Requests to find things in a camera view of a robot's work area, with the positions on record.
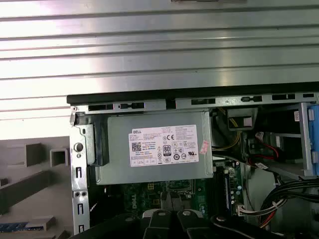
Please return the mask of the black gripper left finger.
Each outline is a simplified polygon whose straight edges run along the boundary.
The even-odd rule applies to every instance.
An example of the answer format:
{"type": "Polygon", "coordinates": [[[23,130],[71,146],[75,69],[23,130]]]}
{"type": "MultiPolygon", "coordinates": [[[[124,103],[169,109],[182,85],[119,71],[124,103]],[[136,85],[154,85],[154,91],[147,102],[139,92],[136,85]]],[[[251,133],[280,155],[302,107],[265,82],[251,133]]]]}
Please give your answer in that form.
{"type": "Polygon", "coordinates": [[[76,239],[169,239],[173,218],[173,192],[160,196],[161,208],[144,211],[141,218],[121,214],[74,237],[76,239]]]}

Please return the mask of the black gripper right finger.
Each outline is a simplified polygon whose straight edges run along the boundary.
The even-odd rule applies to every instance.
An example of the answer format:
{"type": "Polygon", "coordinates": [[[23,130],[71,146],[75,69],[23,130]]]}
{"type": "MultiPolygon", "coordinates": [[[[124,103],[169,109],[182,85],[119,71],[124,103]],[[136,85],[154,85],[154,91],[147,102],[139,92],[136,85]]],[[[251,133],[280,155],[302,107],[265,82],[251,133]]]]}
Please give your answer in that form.
{"type": "Polygon", "coordinates": [[[174,212],[188,239],[282,239],[283,236],[263,230],[237,217],[215,215],[205,219],[201,211],[184,205],[174,196],[174,212]]]}

